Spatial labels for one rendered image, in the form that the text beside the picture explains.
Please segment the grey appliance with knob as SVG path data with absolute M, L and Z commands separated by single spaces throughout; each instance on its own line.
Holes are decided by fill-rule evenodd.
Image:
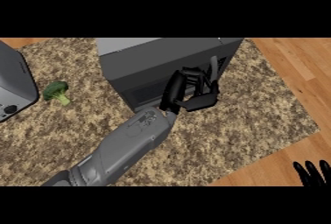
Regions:
M 39 89 L 23 53 L 0 40 L 0 123 L 39 100 Z

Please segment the green broccoli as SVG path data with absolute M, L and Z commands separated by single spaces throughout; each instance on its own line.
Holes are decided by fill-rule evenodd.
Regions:
M 70 99 L 67 98 L 67 91 L 69 91 L 69 83 L 66 81 L 54 81 L 45 91 L 43 97 L 46 101 L 58 99 L 61 104 L 67 106 L 70 104 Z

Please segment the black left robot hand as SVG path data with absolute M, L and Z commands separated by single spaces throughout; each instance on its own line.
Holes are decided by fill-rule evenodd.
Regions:
M 209 72 L 204 72 L 199 67 L 176 70 L 162 97 L 160 109 L 179 114 L 181 108 L 187 108 L 188 112 L 213 107 L 218 102 L 219 91 L 219 62 L 218 57 L 210 59 Z M 187 86 L 194 86 L 193 97 L 188 101 L 184 100 Z

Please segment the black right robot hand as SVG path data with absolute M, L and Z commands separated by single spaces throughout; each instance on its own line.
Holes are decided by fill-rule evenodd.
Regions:
M 331 187 L 331 165 L 326 160 L 320 161 L 318 171 L 315 164 L 305 161 L 305 165 L 293 162 L 303 186 L 329 186 Z

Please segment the dark grey microwave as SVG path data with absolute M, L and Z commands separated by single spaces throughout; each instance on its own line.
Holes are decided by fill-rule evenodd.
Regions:
M 138 112 L 162 103 L 176 71 L 199 68 L 207 79 L 221 79 L 241 38 L 98 38 L 104 77 L 131 109 Z

